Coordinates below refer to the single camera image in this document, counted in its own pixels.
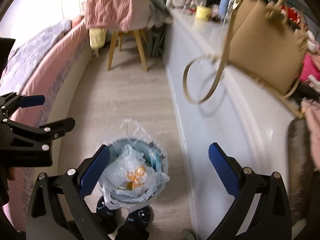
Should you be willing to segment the clear bag with orange wrapper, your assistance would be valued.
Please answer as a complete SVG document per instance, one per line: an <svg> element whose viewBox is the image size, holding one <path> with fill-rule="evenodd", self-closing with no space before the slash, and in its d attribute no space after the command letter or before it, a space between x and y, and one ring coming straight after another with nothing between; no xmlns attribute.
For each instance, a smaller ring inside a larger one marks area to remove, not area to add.
<svg viewBox="0 0 320 240"><path fill-rule="evenodd" d="M98 185L107 196L138 202L158 192L169 181L161 151L142 141L118 141Z"/></svg>

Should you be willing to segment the pink sheeted bed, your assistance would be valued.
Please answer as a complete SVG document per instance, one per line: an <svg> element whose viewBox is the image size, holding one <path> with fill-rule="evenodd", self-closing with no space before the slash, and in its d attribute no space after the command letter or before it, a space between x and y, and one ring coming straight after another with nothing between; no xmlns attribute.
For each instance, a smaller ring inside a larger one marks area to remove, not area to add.
<svg viewBox="0 0 320 240"><path fill-rule="evenodd" d="M92 57L84 20L78 18L72 24L72 29L46 54L20 90L24 95L44 95L45 103L42 106L20 108L11 117L12 120L39 127L67 117L76 88ZM60 145L61 139L53 141L52 166L16 168L16 179L9 182L10 200L3 207L16 230L25 230L29 200L39 173L45 172L50 176L57 174Z"/></svg>

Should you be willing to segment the black slipper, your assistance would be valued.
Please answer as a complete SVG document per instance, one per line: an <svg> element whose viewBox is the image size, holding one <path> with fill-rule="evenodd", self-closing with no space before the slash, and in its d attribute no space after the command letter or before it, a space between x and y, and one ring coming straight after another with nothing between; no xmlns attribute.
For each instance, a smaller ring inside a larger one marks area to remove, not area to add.
<svg viewBox="0 0 320 240"><path fill-rule="evenodd" d="M125 223L117 230L115 240L147 240L150 233L146 230L151 221L148 206L129 213Z"/></svg>
<svg viewBox="0 0 320 240"><path fill-rule="evenodd" d="M97 202L95 217L107 235L114 233L118 226L116 222L116 210L110 210L106 206L103 196Z"/></svg>

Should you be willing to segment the white low cabinet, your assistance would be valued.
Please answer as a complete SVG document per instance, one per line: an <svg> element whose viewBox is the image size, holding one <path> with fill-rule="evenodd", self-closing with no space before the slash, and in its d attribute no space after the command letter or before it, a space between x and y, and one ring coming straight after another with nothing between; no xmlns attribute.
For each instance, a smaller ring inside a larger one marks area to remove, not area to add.
<svg viewBox="0 0 320 240"><path fill-rule="evenodd" d="M227 27L199 21L181 9L172 9L171 15L163 61L187 171L191 226L198 239L206 239L233 202L209 160L210 144L217 142L256 173L277 171L288 183L287 129L294 116L266 88L232 66L225 68L208 101L191 104L183 93L184 69L190 65L192 97L204 97L219 65L206 55L220 52Z"/></svg>

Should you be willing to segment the brown fuzzy garment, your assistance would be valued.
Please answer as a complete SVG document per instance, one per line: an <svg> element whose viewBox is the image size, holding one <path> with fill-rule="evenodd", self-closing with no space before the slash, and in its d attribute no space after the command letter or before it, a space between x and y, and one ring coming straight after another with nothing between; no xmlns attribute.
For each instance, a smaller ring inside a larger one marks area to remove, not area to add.
<svg viewBox="0 0 320 240"><path fill-rule="evenodd" d="M308 214L315 169L311 157L310 132L305 119L294 119L289 124L287 153L291 220L292 224L296 224Z"/></svg>

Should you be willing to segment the yellow cloth hanging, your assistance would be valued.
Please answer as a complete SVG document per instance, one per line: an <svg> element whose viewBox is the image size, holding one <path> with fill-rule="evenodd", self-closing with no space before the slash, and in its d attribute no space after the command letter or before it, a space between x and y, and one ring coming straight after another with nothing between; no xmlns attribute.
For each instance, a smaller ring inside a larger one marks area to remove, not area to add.
<svg viewBox="0 0 320 240"><path fill-rule="evenodd" d="M89 42L92 50L100 49L104 46L107 30L104 28L90 28Z"/></svg>

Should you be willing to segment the pink clothes pile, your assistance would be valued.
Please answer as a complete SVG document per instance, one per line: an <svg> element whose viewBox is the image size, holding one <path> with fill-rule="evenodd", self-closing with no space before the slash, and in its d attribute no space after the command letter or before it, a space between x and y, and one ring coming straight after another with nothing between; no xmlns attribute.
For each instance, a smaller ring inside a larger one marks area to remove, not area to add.
<svg viewBox="0 0 320 240"><path fill-rule="evenodd" d="M312 161L315 169L319 170L319 42L306 25L304 25L304 30L308 36L307 54L303 59L300 81L316 95L304 95L300 106L310 132Z"/></svg>

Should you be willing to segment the tan leather handbag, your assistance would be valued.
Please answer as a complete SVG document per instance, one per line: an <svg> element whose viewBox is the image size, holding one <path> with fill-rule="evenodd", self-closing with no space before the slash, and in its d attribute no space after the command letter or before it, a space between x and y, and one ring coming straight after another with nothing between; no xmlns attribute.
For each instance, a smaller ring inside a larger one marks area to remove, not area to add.
<svg viewBox="0 0 320 240"><path fill-rule="evenodd" d="M204 98L191 98L188 64L183 73L186 99L198 105L206 102L217 89L225 66L231 64L262 84L301 119L303 113L288 98L299 84L308 35L303 21L296 30L288 25L289 15L282 13L285 8L285 0L234 0L222 54L205 56L220 61L211 88Z"/></svg>

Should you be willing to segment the pink cloth on chair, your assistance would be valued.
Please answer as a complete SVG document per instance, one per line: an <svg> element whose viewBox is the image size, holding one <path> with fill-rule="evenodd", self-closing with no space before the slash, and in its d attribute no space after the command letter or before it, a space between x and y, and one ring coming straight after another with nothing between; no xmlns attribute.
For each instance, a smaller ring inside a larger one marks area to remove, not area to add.
<svg viewBox="0 0 320 240"><path fill-rule="evenodd" d="M133 0L86 0L86 27L128 31L132 23Z"/></svg>

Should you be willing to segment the yellow cup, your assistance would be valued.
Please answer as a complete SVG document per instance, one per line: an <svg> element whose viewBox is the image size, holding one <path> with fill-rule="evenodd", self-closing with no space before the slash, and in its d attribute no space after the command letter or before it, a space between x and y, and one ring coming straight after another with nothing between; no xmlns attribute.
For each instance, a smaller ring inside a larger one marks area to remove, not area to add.
<svg viewBox="0 0 320 240"><path fill-rule="evenodd" d="M210 18L211 8L197 6L195 11L195 18L197 20L208 21Z"/></svg>

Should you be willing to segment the grey garment on chair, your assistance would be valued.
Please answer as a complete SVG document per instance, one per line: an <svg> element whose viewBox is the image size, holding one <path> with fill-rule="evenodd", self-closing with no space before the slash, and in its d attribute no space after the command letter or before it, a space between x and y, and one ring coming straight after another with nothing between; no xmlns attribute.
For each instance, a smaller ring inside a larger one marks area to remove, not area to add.
<svg viewBox="0 0 320 240"><path fill-rule="evenodd" d="M150 15L153 27L160 28L164 24L172 24L173 18L163 0L150 0Z"/></svg>

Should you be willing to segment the blue bottle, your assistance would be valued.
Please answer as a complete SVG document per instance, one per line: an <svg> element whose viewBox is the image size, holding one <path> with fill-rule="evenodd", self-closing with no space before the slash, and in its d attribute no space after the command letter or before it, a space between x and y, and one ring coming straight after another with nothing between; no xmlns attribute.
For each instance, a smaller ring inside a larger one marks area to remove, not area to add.
<svg viewBox="0 0 320 240"><path fill-rule="evenodd" d="M225 18L230 0L220 0L219 16Z"/></svg>

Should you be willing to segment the wooden chair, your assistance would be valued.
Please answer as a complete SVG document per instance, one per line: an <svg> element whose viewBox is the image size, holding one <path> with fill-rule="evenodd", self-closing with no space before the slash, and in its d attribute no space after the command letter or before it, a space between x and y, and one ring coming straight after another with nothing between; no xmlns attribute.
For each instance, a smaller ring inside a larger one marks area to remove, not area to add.
<svg viewBox="0 0 320 240"><path fill-rule="evenodd" d="M131 35L135 38L143 70L145 72L148 71L142 39L145 41L145 43L147 42L144 30L147 29L148 24L151 23L150 0L132 0L131 20L131 25L129 26L128 30L112 30L111 44L107 61L108 71L112 69L112 61L116 44L118 42L119 51L121 51L122 40L125 35Z"/></svg>

